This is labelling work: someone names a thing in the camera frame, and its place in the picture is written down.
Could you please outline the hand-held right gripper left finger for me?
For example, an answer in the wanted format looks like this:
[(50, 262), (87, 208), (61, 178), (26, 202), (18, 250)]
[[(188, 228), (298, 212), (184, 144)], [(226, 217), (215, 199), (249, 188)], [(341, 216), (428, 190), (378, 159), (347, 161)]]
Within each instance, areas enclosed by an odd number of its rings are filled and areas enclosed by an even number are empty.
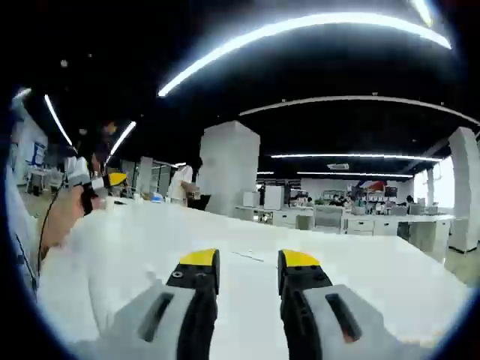
[(219, 287), (219, 250), (183, 256), (166, 283), (156, 283), (116, 313), (97, 343), (97, 357), (208, 359)]

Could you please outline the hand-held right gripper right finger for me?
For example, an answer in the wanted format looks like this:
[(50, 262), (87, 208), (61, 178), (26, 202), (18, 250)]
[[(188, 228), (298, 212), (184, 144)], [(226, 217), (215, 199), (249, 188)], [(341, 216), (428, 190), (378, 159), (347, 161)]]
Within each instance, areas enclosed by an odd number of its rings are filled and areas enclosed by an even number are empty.
[(393, 359), (400, 342), (382, 314), (345, 285), (334, 285), (320, 261), (278, 251), (280, 318), (290, 359)]

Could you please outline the person's left hand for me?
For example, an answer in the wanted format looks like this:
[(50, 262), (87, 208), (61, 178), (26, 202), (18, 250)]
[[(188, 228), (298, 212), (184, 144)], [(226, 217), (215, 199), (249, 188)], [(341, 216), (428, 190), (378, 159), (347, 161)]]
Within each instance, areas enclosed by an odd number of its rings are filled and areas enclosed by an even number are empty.
[(85, 193), (85, 188), (82, 185), (72, 187), (66, 199), (64, 200), (64, 224), (67, 229), (71, 229), (75, 223), (84, 218), (86, 215), (89, 215), (93, 211), (101, 210), (106, 208), (106, 200), (98, 195)]

